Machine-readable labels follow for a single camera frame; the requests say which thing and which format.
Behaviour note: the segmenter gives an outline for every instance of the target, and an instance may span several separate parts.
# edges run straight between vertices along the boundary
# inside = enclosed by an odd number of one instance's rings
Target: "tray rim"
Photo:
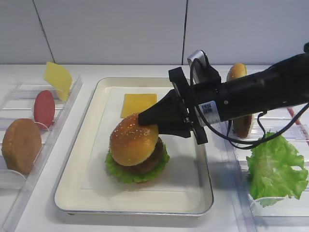
[[[84,120],[85,120],[85,117],[88,113],[88,110],[89,110],[89,107],[91,105],[91,102],[93,100],[93,97],[95,95],[95,92],[98,88],[98,85],[100,84],[101,81],[103,80],[106,80],[106,79],[167,79],[165,77],[105,77],[105,78],[102,78],[100,79],[97,83],[96,83],[96,86],[94,88],[94,90],[92,91],[91,93],[91,96],[89,98],[89,101],[87,103],[87,106],[84,110],[84,114],[82,115],[82,119],[80,120],[80,123],[79,123],[79,126],[78,126],[78,129],[76,130],[76,133],[74,135],[74,139],[72,139],[72,142],[69,146],[69,149],[68,149],[68,152],[67,152],[67,155],[65,157],[65,162],[63,163],[62,165],[62,168],[61,168],[61,175],[59,175],[57,181],[56,181],[56,187],[54,188],[54,191],[53,191],[53,202],[54,202],[54,205],[56,206],[56,208],[61,211],[61,212],[64,212],[64,213],[67,213],[69,215],[72,215],[74,216],[75,214],[88,214],[88,215],[127,215],[127,216],[177,216],[177,217],[191,217],[191,218],[196,218],[196,217],[200,217],[200,216],[203,216],[205,215],[207,212],[209,212],[212,207],[213,207],[213,204],[214,204],[214,195],[213,195],[213,189],[212,189],[212,182],[211,182],[211,175],[210,175],[210,172],[209,172],[209,168],[208,168],[208,159],[207,159],[207,153],[205,152],[205,163],[206,163],[206,169],[207,169],[207,176],[208,176],[208,179],[209,179],[209,185],[210,185],[210,190],[211,190],[211,204],[209,206],[208,209],[202,211],[202,212],[199,212],[199,213],[171,213],[171,212],[143,212],[143,211],[109,211],[109,210],[96,210],[96,211],[92,211],[92,210],[67,210],[67,209],[62,209],[61,207],[59,207],[56,203],[56,193],[57,193],[57,189],[58,189],[58,186],[59,186],[59,183],[62,179],[62,176],[63,176],[63,173],[64,173],[64,170],[68,164],[68,161],[69,161],[69,157],[71,155],[71,152],[72,152],[72,149],[76,143],[76,140],[77,140],[77,137],[80,133],[80,130],[82,128],[82,125],[84,123]],[[194,144],[195,144],[195,148],[197,147],[197,142],[196,142],[196,139],[194,138]],[[206,148],[204,145],[199,145],[199,146],[203,146],[202,149],[204,149],[206,151]]]

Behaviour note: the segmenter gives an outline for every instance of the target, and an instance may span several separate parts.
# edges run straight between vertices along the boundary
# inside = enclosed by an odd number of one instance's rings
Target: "top bun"
[[[231,67],[230,71],[227,74],[227,81],[232,81],[237,78],[243,77],[247,75],[246,65],[242,63],[236,63]]]
[[[138,114],[124,118],[110,137],[112,158],[122,166],[145,161],[155,149],[159,138],[157,125],[140,126]]]

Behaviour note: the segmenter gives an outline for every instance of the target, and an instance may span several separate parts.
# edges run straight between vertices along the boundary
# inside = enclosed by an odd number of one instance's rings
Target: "label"
[[[220,116],[218,113],[217,105],[215,101],[209,101],[206,103],[202,103],[198,105],[199,108],[201,109],[204,117],[210,124],[218,123],[221,122]],[[201,123],[202,126],[205,126],[204,121],[200,117],[199,113],[197,112],[197,117]]]

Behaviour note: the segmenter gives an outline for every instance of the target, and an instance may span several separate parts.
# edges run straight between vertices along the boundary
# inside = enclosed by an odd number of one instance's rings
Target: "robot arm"
[[[304,51],[262,72],[223,83],[206,54],[196,51],[188,58],[190,83],[181,67],[169,70],[174,89],[153,107],[140,113],[139,123],[157,124],[160,134],[184,138],[190,137],[190,131],[193,131],[197,143],[204,144],[208,142],[203,128],[205,120],[214,124],[307,103],[309,43],[304,46]]]

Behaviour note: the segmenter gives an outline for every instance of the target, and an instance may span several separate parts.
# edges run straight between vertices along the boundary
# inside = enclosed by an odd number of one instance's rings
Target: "white table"
[[[238,232],[234,208],[231,201],[231,188],[226,183],[222,157],[224,145],[222,140],[207,130],[209,143],[206,144],[210,163],[211,180],[214,191],[214,205],[204,217],[195,220],[178,218],[135,217],[124,218],[110,216],[102,220],[84,222],[82,220],[65,223],[57,212],[53,202],[53,193],[59,170],[63,165],[79,121],[94,90],[96,83],[105,77],[168,77],[168,70],[178,66],[101,66],[101,65],[65,65],[72,77],[80,75],[83,87],[71,109],[67,122],[54,146],[49,160],[40,176],[33,194],[17,225],[17,232]],[[230,66],[215,66],[223,79]],[[248,66],[249,70],[262,70],[266,66]],[[186,76],[189,76],[188,66],[183,66]],[[0,83],[10,83],[14,80],[36,82],[42,80],[44,65],[0,65]],[[293,227],[294,231],[308,231],[307,228]],[[290,231],[291,228],[263,227],[259,231]]]

